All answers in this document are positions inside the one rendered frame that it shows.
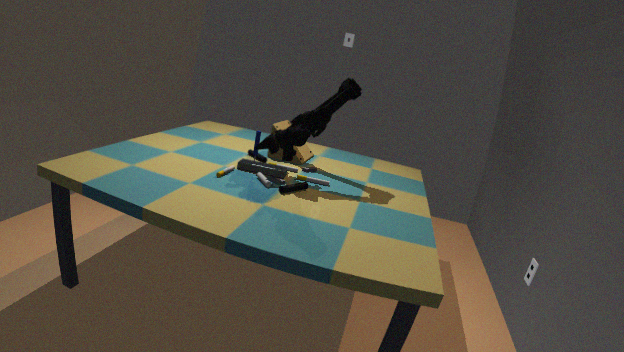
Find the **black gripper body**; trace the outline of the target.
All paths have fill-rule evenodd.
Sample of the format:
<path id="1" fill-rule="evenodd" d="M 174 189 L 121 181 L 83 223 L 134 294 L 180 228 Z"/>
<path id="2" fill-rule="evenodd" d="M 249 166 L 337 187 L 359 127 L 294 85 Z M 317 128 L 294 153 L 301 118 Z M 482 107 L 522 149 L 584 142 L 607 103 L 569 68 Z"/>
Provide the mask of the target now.
<path id="1" fill-rule="evenodd" d="M 290 135 L 292 133 L 292 128 L 288 128 L 284 131 L 282 130 L 277 130 L 275 132 L 276 134 L 273 136 L 269 136 L 266 138 L 266 141 L 268 143 L 269 146 L 269 151 L 271 154 L 276 153 L 280 148 L 282 147 L 281 145 L 285 145 L 285 144 L 292 144 L 290 141 Z"/>

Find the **blue stylus with grey tip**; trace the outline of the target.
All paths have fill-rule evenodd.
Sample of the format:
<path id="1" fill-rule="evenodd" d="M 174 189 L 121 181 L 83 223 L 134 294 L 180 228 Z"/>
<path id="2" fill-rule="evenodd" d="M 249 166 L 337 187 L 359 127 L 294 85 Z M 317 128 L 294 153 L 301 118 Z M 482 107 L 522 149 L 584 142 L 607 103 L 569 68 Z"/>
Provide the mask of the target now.
<path id="1" fill-rule="evenodd" d="M 256 155 L 258 155 L 258 149 L 256 150 L 255 147 L 259 145 L 260 137 L 261 137 L 261 131 L 256 131 L 255 145 L 254 145 L 254 151 L 253 151 L 253 154 L 255 155 L 254 162 L 255 162 Z"/>

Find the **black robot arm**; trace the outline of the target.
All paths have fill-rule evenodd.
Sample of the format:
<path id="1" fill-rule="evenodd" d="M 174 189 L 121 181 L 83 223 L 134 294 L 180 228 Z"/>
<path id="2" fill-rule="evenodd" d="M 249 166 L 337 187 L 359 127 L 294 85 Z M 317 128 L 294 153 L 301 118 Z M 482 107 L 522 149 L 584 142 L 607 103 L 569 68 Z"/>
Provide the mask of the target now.
<path id="1" fill-rule="evenodd" d="M 356 98 L 361 95 L 361 91 L 361 87 L 354 79 L 345 79 L 339 87 L 338 92 L 332 95 L 321 106 L 318 106 L 312 111 L 299 114 L 292 119 L 290 122 L 292 125 L 288 127 L 292 128 L 292 133 L 290 135 L 292 144 L 281 145 L 281 149 L 283 149 L 282 161 L 292 161 L 293 156 L 296 155 L 296 150 L 293 145 L 298 147 L 303 146 L 310 135 L 313 137 L 319 136 L 326 129 L 326 125 L 331 121 L 331 117 L 336 110 L 348 100 L 356 100 Z M 315 133 L 313 129 L 318 131 Z"/>

